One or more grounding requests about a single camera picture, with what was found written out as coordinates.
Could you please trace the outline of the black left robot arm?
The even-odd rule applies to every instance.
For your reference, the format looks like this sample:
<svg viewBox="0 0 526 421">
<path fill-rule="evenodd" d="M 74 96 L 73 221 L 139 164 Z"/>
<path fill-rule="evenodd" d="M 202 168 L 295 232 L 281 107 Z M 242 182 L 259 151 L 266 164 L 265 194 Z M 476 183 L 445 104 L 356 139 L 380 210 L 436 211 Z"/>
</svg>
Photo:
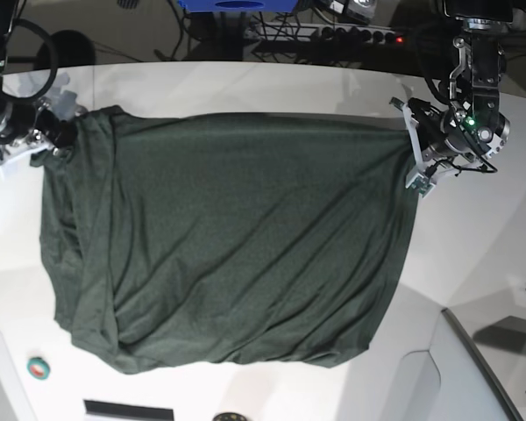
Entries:
<svg viewBox="0 0 526 421">
<path fill-rule="evenodd" d="M 500 111 L 500 82 L 507 61 L 499 38 L 513 20 L 509 1 L 435 1 L 437 20 L 412 32 L 421 48 L 426 32 L 441 35 L 452 69 L 435 84 L 430 68 L 419 68 L 430 93 L 441 103 L 396 97 L 390 103 L 402 113 L 415 166 L 406 188 L 426 197 L 440 181 L 464 172 L 494 174 L 490 159 L 507 144 L 509 120 Z"/>
</svg>

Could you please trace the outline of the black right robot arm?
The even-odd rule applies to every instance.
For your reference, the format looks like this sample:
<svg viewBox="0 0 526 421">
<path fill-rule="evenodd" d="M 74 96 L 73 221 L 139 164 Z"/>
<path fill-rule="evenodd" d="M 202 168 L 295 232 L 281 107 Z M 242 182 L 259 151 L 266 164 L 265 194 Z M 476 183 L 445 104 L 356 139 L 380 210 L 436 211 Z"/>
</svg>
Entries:
<svg viewBox="0 0 526 421">
<path fill-rule="evenodd" d="M 77 138 L 75 124 L 58 118 L 46 97 L 60 64 L 53 39 L 41 26 L 21 17 L 24 7 L 24 1 L 0 1 L 0 172 L 3 174 L 26 156 L 44 152 L 66 155 Z M 41 38 L 50 58 L 45 83 L 29 96 L 13 96 L 4 90 L 7 48 L 11 35 L 19 27 Z"/>
</svg>

